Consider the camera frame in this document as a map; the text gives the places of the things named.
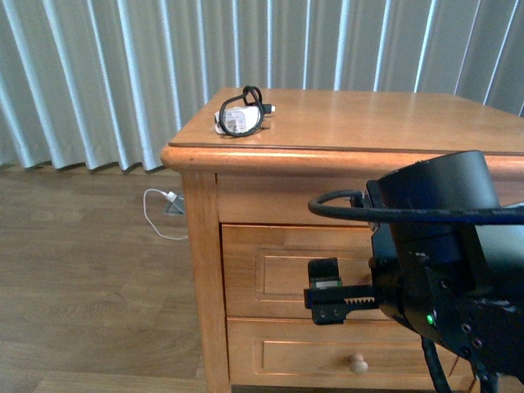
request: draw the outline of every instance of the hardwood floor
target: hardwood floor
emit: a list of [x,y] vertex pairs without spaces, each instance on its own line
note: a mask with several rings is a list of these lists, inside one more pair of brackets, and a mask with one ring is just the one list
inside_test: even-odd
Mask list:
[[[189,245],[146,222],[150,187],[180,192],[180,177],[0,170],[0,393],[206,392]],[[184,236],[164,205],[148,195],[151,220]],[[233,389],[284,391],[340,392]]]

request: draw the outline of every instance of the white vertical blind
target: white vertical blind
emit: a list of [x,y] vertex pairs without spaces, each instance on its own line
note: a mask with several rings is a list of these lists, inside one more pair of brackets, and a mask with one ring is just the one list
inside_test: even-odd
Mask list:
[[524,113],[524,0],[0,0],[0,165],[160,166],[223,86]]

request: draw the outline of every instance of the nightstand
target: nightstand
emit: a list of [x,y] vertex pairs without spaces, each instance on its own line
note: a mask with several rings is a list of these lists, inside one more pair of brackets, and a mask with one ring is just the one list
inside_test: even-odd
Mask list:
[[[162,151],[183,178],[210,392],[231,385],[432,389],[420,338],[378,310],[316,326],[307,262],[338,257],[345,285],[370,283],[371,232],[307,202],[452,151],[482,150],[501,203],[521,201],[524,119],[427,93],[263,90],[276,112],[247,138],[214,131],[221,90]],[[454,390],[468,362],[441,349]]]

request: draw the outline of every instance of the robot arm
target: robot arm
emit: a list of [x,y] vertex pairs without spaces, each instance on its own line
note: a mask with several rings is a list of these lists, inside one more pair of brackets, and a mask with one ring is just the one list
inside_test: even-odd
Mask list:
[[[340,197],[351,206],[323,204]],[[310,262],[315,323],[379,308],[420,334],[427,355],[431,342],[467,359],[483,391],[496,391],[498,373],[524,383],[524,209],[500,206],[481,152],[418,162],[369,181],[367,194],[330,192],[309,209],[373,223],[372,286],[343,287],[336,260]]]

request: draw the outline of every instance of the drawer knob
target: drawer knob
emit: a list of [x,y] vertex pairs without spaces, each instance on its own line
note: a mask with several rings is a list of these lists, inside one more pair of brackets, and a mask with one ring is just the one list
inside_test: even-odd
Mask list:
[[364,374],[368,371],[369,365],[362,355],[353,355],[350,357],[350,370],[355,374]]

